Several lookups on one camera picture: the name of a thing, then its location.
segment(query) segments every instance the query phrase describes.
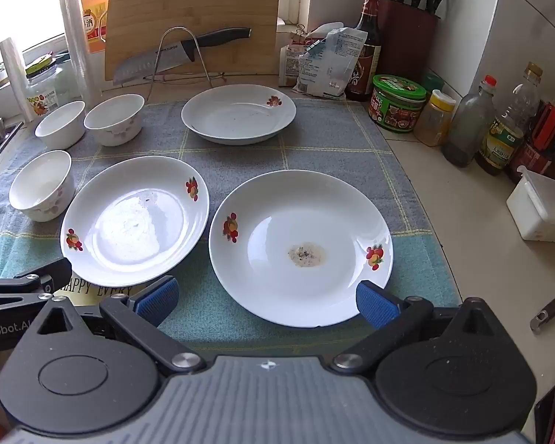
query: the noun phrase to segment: dirty plate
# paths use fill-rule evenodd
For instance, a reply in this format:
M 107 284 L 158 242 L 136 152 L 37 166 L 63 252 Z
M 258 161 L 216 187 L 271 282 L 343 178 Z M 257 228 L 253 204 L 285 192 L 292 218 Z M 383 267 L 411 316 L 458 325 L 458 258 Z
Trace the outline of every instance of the dirty plate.
M 190 165 L 170 157 L 132 158 L 78 192 L 64 217 L 61 251 L 88 282 L 139 284 L 187 256 L 208 213 L 208 188 Z
M 292 99 L 261 85 L 225 85 L 193 97 L 183 107 L 185 126 L 223 145 L 262 142 L 286 128 L 296 116 Z
M 374 204 L 306 170 L 266 173 L 232 191 L 214 215 L 209 253 L 235 301 L 291 327 L 354 317 L 358 283 L 384 287 L 393 261 L 391 233 Z

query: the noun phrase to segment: utility knife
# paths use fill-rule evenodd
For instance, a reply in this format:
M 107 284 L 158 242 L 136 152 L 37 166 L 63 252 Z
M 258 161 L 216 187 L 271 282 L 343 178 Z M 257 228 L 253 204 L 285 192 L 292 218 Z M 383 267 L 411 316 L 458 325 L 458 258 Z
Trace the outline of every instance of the utility knife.
M 201 47 L 217 47 L 232 40 L 249 38 L 251 29 L 245 27 L 223 28 L 197 37 Z M 159 71 L 175 68 L 183 63 L 195 61 L 196 46 L 193 38 L 181 40 L 166 45 L 160 51 L 160 61 L 158 62 Z M 138 78 L 150 77 L 154 71 L 158 48 L 149 50 L 128 59 L 117 65 L 113 73 L 113 84 L 121 85 L 128 81 Z
M 530 330 L 535 333 L 540 332 L 541 326 L 544 326 L 553 317 L 555 317 L 555 298 L 549 302 L 549 304 L 545 305 L 543 310 L 530 321 Z

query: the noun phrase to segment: wooden cutting board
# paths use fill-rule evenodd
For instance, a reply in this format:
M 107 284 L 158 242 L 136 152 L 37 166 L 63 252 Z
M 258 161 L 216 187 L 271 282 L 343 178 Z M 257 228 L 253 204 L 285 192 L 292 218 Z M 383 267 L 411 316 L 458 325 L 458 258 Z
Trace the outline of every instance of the wooden cutting board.
M 252 28 L 248 40 L 203 48 L 208 71 L 269 74 L 275 60 L 278 0 L 109 0 L 105 79 L 112 80 L 116 66 L 128 57 L 158 49 L 163 33 L 186 26 L 195 35 L 231 26 Z M 165 44 L 190 38 L 183 31 L 167 35 Z M 166 73 L 201 73 L 194 63 Z

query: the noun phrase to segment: beige countertop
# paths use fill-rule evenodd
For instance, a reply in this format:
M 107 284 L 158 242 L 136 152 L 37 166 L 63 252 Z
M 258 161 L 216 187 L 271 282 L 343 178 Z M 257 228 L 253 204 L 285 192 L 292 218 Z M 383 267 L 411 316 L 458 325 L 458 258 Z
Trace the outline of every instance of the beige countertop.
M 228 82 L 277 88 L 277 77 L 271 75 L 228 77 Z M 222 80 L 213 84 L 218 86 Z M 204 80 L 156 83 L 149 103 L 189 99 L 208 87 Z M 109 90 L 105 96 L 146 96 L 147 92 L 148 84 L 142 84 Z M 514 189 L 505 175 L 492 177 L 476 163 L 458 169 L 445 160 L 439 148 L 423 145 L 412 134 L 382 133 L 430 218 L 460 295 L 463 299 L 481 297 L 493 309 L 533 369 L 537 396 L 541 397 L 555 384 L 555 319 L 538 336 L 530 331 L 529 323 L 555 298 L 555 243 L 520 238 L 505 204 Z M 4 359 L 0 355 L 0 365 Z M 534 439 L 531 418 L 524 431 Z

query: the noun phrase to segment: plastic wrap roll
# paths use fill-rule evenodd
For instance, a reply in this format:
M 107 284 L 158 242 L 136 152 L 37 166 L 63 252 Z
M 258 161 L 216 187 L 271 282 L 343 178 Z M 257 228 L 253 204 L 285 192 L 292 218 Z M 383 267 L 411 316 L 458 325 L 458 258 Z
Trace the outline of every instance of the plastic wrap roll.
M 60 0 L 61 16 L 64 20 L 65 42 L 70 52 L 70 60 L 88 113 L 103 99 L 101 86 L 90 66 L 89 47 L 84 33 L 82 6 L 80 0 Z
M 26 90 L 29 81 L 25 73 L 25 61 L 22 58 L 22 53 L 18 51 L 12 38 L 6 38 L 6 40 L 0 42 L 0 54 L 10 81 L 10 88 L 15 94 L 16 103 L 21 109 L 21 114 L 26 123 L 32 122 L 37 118 L 37 114 L 27 100 Z

